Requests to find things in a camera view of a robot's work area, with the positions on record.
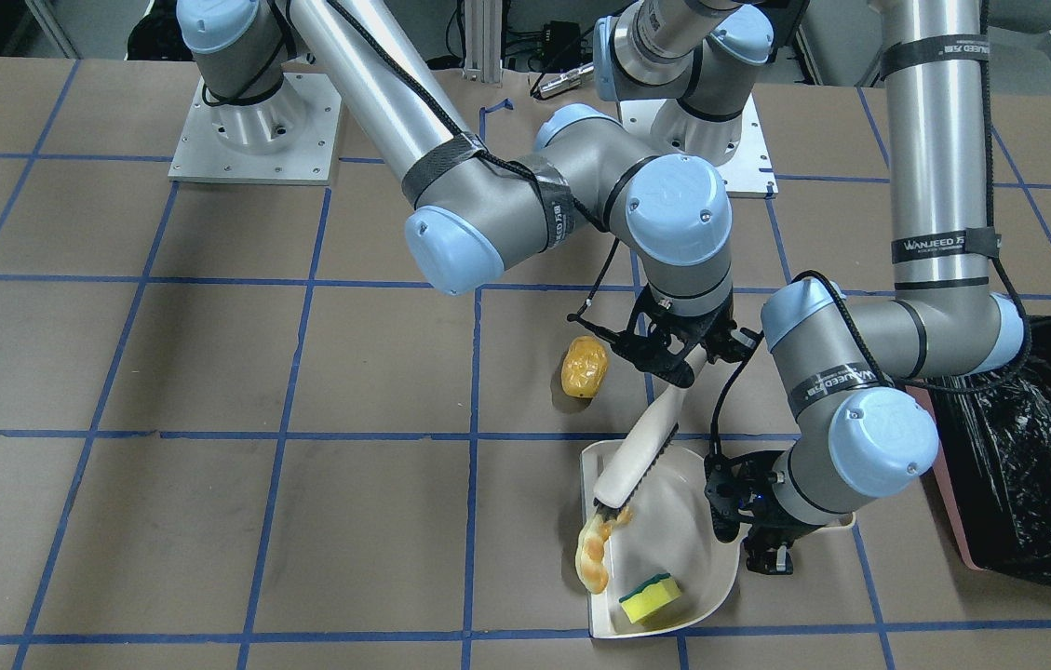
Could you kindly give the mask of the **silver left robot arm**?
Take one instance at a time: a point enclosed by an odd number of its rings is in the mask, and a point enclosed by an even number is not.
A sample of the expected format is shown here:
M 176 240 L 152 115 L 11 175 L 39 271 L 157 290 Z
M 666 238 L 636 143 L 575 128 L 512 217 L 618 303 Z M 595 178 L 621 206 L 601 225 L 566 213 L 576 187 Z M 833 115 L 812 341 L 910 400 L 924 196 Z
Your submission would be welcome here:
M 792 571 L 789 548 L 861 506 L 897 495 L 937 455 L 933 419 L 905 394 L 924 379 L 1000 369 L 1026 354 L 1015 292 L 990 291 L 988 39 L 980 1 L 883 1 L 882 72 L 891 111 L 895 296 L 849 306 L 802 272 L 768 298 L 761 331 L 731 318 L 731 211 L 706 158 L 640 143 L 599 174 L 597 220 L 639 253 L 650 285 L 633 314 L 650 331 L 606 331 L 618 356 L 688 387 L 691 356 L 775 358 L 799 440 L 785 452 L 707 456 L 721 542 L 748 526 L 747 567 Z

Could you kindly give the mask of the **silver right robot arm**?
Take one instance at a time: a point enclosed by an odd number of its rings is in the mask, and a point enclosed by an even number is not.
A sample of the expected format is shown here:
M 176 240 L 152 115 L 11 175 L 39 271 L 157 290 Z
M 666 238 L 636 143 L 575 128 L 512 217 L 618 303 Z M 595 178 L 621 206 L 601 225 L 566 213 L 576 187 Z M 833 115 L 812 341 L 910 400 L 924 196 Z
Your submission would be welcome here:
M 309 52 L 411 205 L 405 237 L 433 288 L 463 295 L 582 226 L 639 255 L 647 286 L 613 330 L 569 316 L 637 369 L 678 387 L 709 362 L 746 360 L 758 334 L 734 321 L 731 205 L 717 162 L 657 148 L 618 119 L 568 103 L 532 153 L 507 160 L 471 131 L 382 1 L 180 1 L 176 19 L 209 101 L 257 107 Z

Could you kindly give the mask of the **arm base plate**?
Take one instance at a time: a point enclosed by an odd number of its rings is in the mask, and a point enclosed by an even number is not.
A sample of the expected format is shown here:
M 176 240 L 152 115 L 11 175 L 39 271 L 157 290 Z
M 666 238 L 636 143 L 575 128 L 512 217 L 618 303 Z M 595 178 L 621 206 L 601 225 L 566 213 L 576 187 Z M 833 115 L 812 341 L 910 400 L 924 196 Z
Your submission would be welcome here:
M 633 136 L 650 139 L 650 127 L 662 106 L 661 100 L 620 101 L 618 109 L 622 124 Z M 741 135 L 728 150 L 729 160 L 716 166 L 725 181 L 731 198 L 767 199 L 779 194 L 775 167 L 763 135 L 754 95 L 742 113 Z
M 332 178 L 342 99 L 324 74 L 287 74 L 273 98 L 209 106 L 198 87 L 168 177 L 232 185 L 316 185 Z

